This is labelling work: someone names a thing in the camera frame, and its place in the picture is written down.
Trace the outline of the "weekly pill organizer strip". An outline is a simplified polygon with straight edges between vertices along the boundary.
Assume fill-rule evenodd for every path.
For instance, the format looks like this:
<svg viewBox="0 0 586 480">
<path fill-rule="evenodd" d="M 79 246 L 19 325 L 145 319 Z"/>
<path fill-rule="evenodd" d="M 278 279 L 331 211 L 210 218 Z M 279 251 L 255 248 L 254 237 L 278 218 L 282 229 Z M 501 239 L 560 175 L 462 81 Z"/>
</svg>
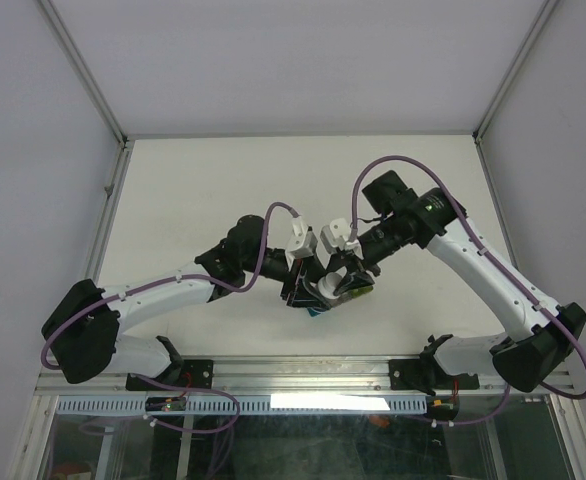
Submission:
<svg viewBox="0 0 586 480">
<path fill-rule="evenodd" d="M 368 287 L 363 287 L 363 288 L 359 288 L 359 289 L 354 289 L 351 290 L 349 292 L 346 292 L 344 294 L 342 294 L 339 298 L 337 299 L 330 299 L 328 301 L 328 305 L 327 306 L 323 306 L 323 307 L 307 307 L 307 313 L 311 316 L 311 317 L 316 317 L 319 316 L 321 314 L 323 314 L 324 312 L 327 312 L 329 310 L 335 309 L 345 303 L 348 303 L 352 300 L 355 300 L 359 297 L 362 297 L 364 295 L 367 295 L 369 293 L 371 293 L 374 290 L 373 286 L 368 286 Z"/>
</svg>

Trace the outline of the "white pill bottle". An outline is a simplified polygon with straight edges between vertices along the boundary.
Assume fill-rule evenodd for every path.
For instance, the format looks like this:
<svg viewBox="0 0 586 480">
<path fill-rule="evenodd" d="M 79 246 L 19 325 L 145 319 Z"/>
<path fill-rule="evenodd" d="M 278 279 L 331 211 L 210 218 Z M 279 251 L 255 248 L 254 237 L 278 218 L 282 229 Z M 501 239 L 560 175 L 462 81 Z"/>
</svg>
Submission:
<svg viewBox="0 0 586 480">
<path fill-rule="evenodd" d="M 322 301 L 327 304 L 328 307 L 331 307 L 335 300 L 334 295 L 329 290 L 322 289 L 320 287 L 317 287 L 317 290 L 318 294 L 322 298 Z"/>
</svg>

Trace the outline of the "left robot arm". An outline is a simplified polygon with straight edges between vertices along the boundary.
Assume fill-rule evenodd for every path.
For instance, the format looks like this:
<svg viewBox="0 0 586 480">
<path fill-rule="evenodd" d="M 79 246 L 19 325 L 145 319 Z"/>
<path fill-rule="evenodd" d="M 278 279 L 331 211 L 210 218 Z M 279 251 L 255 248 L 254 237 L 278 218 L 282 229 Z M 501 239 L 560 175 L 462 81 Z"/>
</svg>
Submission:
<svg viewBox="0 0 586 480">
<path fill-rule="evenodd" d="M 244 286 L 247 273 L 281 283 L 280 296 L 289 307 L 316 313 L 331 309 L 337 277 L 320 263 L 311 227 L 293 219 L 287 247 L 272 249 L 263 241 L 265 225 L 260 216 L 240 218 L 215 247 L 156 280 L 108 288 L 90 279 L 77 282 L 42 328 L 45 351 L 70 384 L 120 373 L 167 389 L 192 381 L 167 337 L 129 335 L 145 321 L 222 299 Z"/>
</svg>

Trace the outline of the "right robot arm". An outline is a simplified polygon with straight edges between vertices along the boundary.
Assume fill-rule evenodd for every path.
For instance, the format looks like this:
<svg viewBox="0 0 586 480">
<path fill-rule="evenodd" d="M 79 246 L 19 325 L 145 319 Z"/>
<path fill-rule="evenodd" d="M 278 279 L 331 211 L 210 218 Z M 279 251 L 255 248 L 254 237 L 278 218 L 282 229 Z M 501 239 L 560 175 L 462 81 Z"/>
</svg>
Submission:
<svg viewBox="0 0 586 480">
<path fill-rule="evenodd" d="M 497 374 L 512 388 L 531 392 L 572 353 L 586 312 L 577 303 L 560 305 L 504 264 L 443 189 L 417 195 L 388 171 L 365 187 L 364 196 L 380 216 L 373 227 L 355 239 L 344 218 L 321 230 L 330 255 L 327 274 L 318 283 L 325 297 L 371 287 L 381 261 L 416 245 L 451 268 L 504 329 L 494 336 L 430 337 L 419 354 L 421 391 L 432 393 L 458 375 Z"/>
</svg>

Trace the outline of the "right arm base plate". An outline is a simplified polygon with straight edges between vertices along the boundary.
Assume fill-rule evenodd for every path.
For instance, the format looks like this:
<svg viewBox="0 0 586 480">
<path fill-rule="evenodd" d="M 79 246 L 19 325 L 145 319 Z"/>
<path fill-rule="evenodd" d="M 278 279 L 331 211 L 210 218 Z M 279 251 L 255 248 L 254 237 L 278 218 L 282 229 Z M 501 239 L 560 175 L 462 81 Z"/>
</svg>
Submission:
<svg viewBox="0 0 586 480">
<path fill-rule="evenodd" d="M 432 359 L 411 357 L 388 361 L 390 387 L 393 391 L 417 390 L 434 396 L 439 390 L 478 390 L 477 375 L 449 375 Z"/>
</svg>

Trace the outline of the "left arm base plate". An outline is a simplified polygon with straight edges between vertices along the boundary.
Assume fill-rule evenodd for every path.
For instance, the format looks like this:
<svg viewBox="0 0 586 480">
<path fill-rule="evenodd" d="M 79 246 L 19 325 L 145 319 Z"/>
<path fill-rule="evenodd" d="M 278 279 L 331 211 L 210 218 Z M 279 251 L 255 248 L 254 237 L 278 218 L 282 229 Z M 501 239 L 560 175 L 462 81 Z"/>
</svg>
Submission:
<svg viewBox="0 0 586 480">
<path fill-rule="evenodd" d="M 156 383 L 168 385 L 170 389 L 184 388 L 210 389 L 214 376 L 214 361 L 212 359 L 183 359 L 181 363 L 170 366 L 151 382 L 139 375 L 129 374 L 126 379 L 127 391 L 162 390 Z"/>
</svg>

